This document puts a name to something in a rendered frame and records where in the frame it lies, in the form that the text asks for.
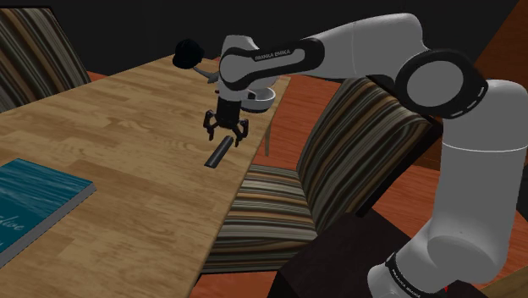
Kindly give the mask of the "blue book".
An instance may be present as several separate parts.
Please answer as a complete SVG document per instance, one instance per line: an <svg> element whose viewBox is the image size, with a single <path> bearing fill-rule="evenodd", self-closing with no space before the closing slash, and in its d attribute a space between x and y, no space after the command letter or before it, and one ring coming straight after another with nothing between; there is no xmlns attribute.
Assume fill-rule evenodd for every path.
<svg viewBox="0 0 528 298"><path fill-rule="evenodd" d="M95 191L88 179L24 159L0 166L0 268Z"/></svg>

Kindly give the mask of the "black cylinder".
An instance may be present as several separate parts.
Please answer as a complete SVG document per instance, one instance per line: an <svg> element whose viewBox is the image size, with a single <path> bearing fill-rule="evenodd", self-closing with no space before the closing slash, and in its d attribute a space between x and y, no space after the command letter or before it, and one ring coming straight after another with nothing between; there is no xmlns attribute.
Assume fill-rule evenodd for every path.
<svg viewBox="0 0 528 298"><path fill-rule="evenodd" d="M232 136L225 136L211 156L207 159L205 166L208 168L216 168L222 161L229 148L232 146L233 142L234 138Z"/></svg>

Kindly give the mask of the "wooden table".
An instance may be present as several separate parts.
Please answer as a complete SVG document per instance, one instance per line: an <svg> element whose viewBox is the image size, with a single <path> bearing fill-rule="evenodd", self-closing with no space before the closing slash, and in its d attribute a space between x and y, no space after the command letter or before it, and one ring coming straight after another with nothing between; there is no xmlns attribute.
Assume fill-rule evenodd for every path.
<svg viewBox="0 0 528 298"><path fill-rule="evenodd" d="M204 73L161 58L0 113L0 165L15 158L96 191L0 268L0 298L189 298L274 111L216 168L227 135Z"/></svg>

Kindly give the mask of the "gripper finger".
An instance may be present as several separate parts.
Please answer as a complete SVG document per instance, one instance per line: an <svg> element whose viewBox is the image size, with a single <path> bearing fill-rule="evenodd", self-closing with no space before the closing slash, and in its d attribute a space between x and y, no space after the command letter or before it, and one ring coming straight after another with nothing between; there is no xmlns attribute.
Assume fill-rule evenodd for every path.
<svg viewBox="0 0 528 298"><path fill-rule="evenodd" d="M239 143L248 135L249 133L249 120L240 119L236 124L231 125L231 130L235 133L235 146L238 146Z"/></svg>
<svg viewBox="0 0 528 298"><path fill-rule="evenodd" d="M216 118L216 114L212 110L206 111L205 118L203 121L203 127L206 129L209 141L213 140L214 131L219 126L218 121L216 121L214 124L211 123L211 120L215 118Z"/></svg>

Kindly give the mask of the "white bowl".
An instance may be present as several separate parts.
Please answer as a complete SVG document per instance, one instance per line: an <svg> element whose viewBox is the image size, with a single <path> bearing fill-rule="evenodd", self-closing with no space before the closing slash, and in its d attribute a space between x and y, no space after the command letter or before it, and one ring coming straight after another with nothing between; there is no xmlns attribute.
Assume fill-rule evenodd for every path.
<svg viewBox="0 0 528 298"><path fill-rule="evenodd" d="M264 113L274 103L276 93L271 88L248 90L246 99L242 100L241 109L250 113Z"/></svg>

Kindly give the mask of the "dark robot stand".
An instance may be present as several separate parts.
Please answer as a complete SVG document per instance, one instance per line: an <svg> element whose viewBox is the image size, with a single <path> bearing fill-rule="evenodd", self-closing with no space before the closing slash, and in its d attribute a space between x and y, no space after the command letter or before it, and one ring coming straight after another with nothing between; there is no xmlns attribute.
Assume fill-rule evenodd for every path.
<svg viewBox="0 0 528 298"><path fill-rule="evenodd" d="M267 298L372 298L368 271L409 240L375 211L347 213L278 270Z"/></svg>

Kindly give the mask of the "striped upholstered chair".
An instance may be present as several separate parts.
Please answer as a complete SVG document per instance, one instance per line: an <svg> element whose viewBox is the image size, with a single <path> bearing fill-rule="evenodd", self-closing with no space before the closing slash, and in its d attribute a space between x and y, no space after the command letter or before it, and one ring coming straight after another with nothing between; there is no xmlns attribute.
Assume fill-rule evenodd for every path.
<svg viewBox="0 0 528 298"><path fill-rule="evenodd" d="M0 113L91 82L49 8L0 8Z"/></svg>
<svg viewBox="0 0 528 298"><path fill-rule="evenodd" d="M252 164L202 272L276 271L342 215L365 215L442 134L373 77L345 80L294 169Z"/></svg>

